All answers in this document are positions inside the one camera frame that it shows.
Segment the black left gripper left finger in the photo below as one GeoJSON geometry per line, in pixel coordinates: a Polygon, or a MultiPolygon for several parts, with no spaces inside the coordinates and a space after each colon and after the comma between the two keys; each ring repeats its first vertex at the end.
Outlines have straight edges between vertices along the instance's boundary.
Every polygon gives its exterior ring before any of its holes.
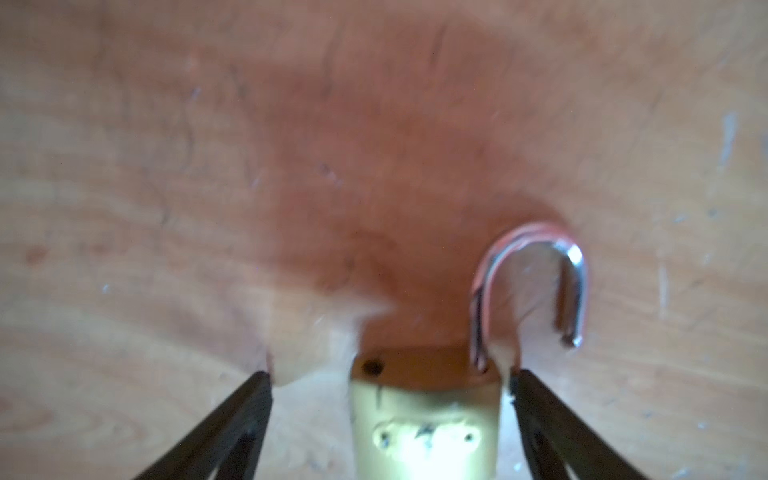
{"type": "Polygon", "coordinates": [[[139,479],[252,479],[273,404],[271,377],[250,376],[139,479]]]}

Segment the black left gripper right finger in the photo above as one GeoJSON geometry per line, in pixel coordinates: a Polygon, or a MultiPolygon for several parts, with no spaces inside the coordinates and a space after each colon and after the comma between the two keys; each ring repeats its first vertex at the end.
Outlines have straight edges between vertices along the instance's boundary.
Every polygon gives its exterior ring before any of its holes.
{"type": "Polygon", "coordinates": [[[644,479],[532,371],[510,376],[524,455],[534,479],[644,479]]]}

